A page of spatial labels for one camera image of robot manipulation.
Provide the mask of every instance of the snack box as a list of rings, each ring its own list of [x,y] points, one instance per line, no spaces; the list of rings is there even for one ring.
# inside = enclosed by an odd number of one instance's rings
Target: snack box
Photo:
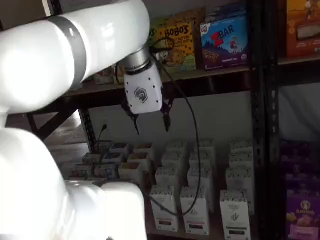
[[[245,15],[200,25],[206,70],[245,65],[249,46]]]
[[[245,167],[227,168],[225,171],[228,190],[246,190],[250,215],[255,214],[255,192],[252,169]]]
[[[151,189],[150,196],[158,203],[171,212],[177,213],[176,200],[174,197],[173,186],[154,185]],[[176,216],[163,211],[153,201],[151,201],[155,227],[157,230],[177,232],[179,228],[179,220]]]
[[[85,165],[100,164],[101,157],[101,154],[94,154],[88,152],[83,156],[82,163]]]
[[[133,152],[134,153],[148,153],[148,157],[151,160],[152,165],[154,165],[155,168],[161,166],[160,159],[156,159],[155,146],[153,143],[151,143],[151,142],[139,143],[134,146]]]
[[[286,234],[288,240],[318,240],[320,230],[320,193],[306,189],[288,189]]]
[[[106,180],[118,179],[118,166],[115,164],[98,165],[94,169],[94,175],[97,178],[104,178]]]
[[[129,143],[115,143],[110,148],[110,153],[123,153],[123,156],[127,159],[130,152],[130,145]]]
[[[197,193],[196,187],[184,187],[180,201],[182,212],[186,212],[193,204]],[[200,188],[198,198],[191,212],[183,216],[185,232],[187,234],[209,235],[210,220],[206,200],[206,189]]]
[[[122,152],[110,152],[106,153],[102,160],[102,164],[120,164],[124,162],[124,154]]]
[[[199,168],[190,168],[187,177],[189,187],[196,188],[199,181]],[[201,168],[200,186],[205,188],[207,207],[213,213],[215,211],[215,188],[210,168]]]
[[[200,163],[201,168],[213,169],[209,151],[200,150]],[[197,151],[190,153],[189,165],[190,168],[199,168],[199,156]]]
[[[224,239],[251,240],[246,191],[222,190],[220,192],[220,207]]]
[[[287,0],[286,54],[299,57],[320,53],[320,2]]]

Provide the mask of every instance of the cardboard box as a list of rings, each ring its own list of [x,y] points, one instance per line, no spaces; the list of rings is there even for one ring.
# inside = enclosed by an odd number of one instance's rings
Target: cardboard box
[[[151,189],[150,196],[170,211],[174,213],[177,212],[173,186],[154,185]],[[179,228],[178,218],[161,210],[153,202],[151,202],[151,205],[156,229],[177,232]]]
[[[216,147],[215,141],[213,139],[202,139],[199,141],[200,151],[207,151],[211,161],[211,168],[214,171],[214,174],[217,174],[217,165],[216,165]],[[197,144],[194,145],[194,151],[197,152]]]
[[[245,167],[227,168],[225,179],[228,190],[246,190],[249,213],[255,214],[255,192],[252,170]]]
[[[248,201],[245,191],[220,192],[224,239],[251,240]]]
[[[287,0],[286,54],[298,57],[320,53],[320,4]]]
[[[139,143],[134,146],[134,153],[148,153],[149,159],[153,162],[154,169],[161,166],[160,159],[156,159],[155,156],[155,146],[151,142]]]
[[[94,169],[94,175],[97,178],[115,180],[119,178],[118,167],[115,164],[98,165]]]
[[[120,179],[132,180],[140,188],[145,189],[143,179],[143,171],[140,163],[137,162],[124,162],[118,168]]]
[[[88,152],[83,156],[82,163],[85,165],[100,164],[101,157],[101,154],[93,154]]]
[[[111,152],[106,153],[102,160],[102,164],[120,164],[123,163],[124,160],[124,154],[122,152]]]
[[[180,200],[182,212],[186,212],[195,200],[196,187],[184,187],[181,191]],[[210,220],[206,200],[206,189],[199,190],[198,198],[190,213],[183,216],[185,232],[187,234],[209,235]]]
[[[206,70],[247,64],[249,45],[245,15],[200,25]]]
[[[251,151],[240,151],[229,154],[230,168],[244,167],[252,169],[254,172],[254,157]]]
[[[199,181],[199,168],[190,168],[188,172],[188,185],[197,188]],[[211,213],[215,211],[215,188],[213,182],[212,170],[210,168],[201,168],[200,186],[205,188],[207,206]]]
[[[115,143],[110,148],[110,153],[123,153],[123,156],[127,159],[131,153],[129,143]]]
[[[210,153],[206,150],[200,150],[200,163],[201,163],[201,168],[205,169],[213,169],[213,163],[210,158]],[[198,168],[199,167],[199,157],[198,157],[198,152],[192,152],[190,153],[190,158],[189,158],[189,165],[190,168]]]
[[[287,191],[286,234],[288,240],[318,240],[320,193],[306,189]]]
[[[230,143],[230,152],[232,154],[241,153],[241,152],[251,152],[254,155],[254,148],[252,145],[252,140],[239,140],[232,141]]]
[[[159,186],[174,186],[175,202],[178,209],[181,209],[180,192],[182,184],[178,168],[175,166],[159,167],[155,172],[155,181]]]

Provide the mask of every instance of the white tea box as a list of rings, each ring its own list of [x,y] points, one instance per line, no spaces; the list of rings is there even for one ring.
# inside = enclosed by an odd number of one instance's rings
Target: white tea box
[[[124,162],[118,168],[119,177],[122,180],[131,180],[140,188],[144,189],[142,166],[138,162]]]
[[[179,150],[167,151],[161,159],[163,167],[176,167],[179,171],[181,182],[186,185],[189,162],[184,159],[184,153]]]
[[[181,182],[179,178],[179,171],[177,167],[162,166],[155,172],[155,181],[159,186],[174,186],[174,197],[178,209],[181,209],[180,192]]]
[[[123,156],[127,159],[130,154],[129,143],[115,143],[110,148],[110,153],[123,153]]]
[[[125,161],[124,154],[122,152],[109,152],[106,153],[102,160],[102,164],[120,164]]]
[[[255,214],[255,193],[252,169],[246,167],[227,168],[225,179],[228,190],[246,190],[250,215]]]
[[[154,185],[151,189],[150,196],[171,212],[177,212],[173,186]],[[160,207],[152,201],[151,205],[156,229],[177,232],[179,227],[178,218],[161,210]]]
[[[189,187],[196,188],[199,180],[199,168],[193,167],[188,172]],[[211,213],[215,211],[215,188],[210,168],[201,168],[200,186],[205,188],[207,205]]]
[[[230,143],[230,152],[233,154],[239,152],[251,152],[254,154],[252,140],[232,141]]]
[[[229,154],[230,168],[244,167],[254,172],[254,157],[251,151],[240,151]]]
[[[197,193],[196,187],[182,188],[180,201],[182,212],[186,212],[193,204]],[[200,188],[198,198],[191,212],[183,216],[185,232],[187,234],[209,235],[210,220],[208,214],[206,189]]]
[[[99,164],[101,162],[101,155],[94,153],[87,153],[82,158],[82,163],[85,165]]]
[[[214,173],[217,174],[215,141],[213,139],[200,140],[199,150],[208,152],[209,158],[211,159],[211,167],[214,169]],[[198,151],[197,143],[194,145],[194,151]]]
[[[200,150],[199,153],[200,153],[201,168],[213,169],[213,164],[211,162],[210,153],[206,150]],[[198,168],[199,167],[199,156],[198,156],[197,151],[190,153],[189,165],[190,165],[190,168]]]
[[[98,165],[94,169],[94,175],[97,178],[115,180],[119,178],[118,167],[115,164]]]
[[[148,143],[140,143],[134,146],[134,153],[148,153],[150,161],[153,163],[155,169],[161,166],[160,159],[156,159],[155,155],[155,147],[151,142]]]
[[[224,239],[251,240],[248,201],[244,191],[222,190],[220,207]]]

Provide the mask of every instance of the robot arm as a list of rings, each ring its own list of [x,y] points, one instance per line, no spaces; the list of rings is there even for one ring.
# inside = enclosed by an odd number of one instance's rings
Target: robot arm
[[[143,2],[121,0],[0,33],[0,113],[43,108],[72,85],[121,60],[131,111],[160,110],[162,84],[145,48],[149,30]],[[153,86],[152,93],[142,96]]]

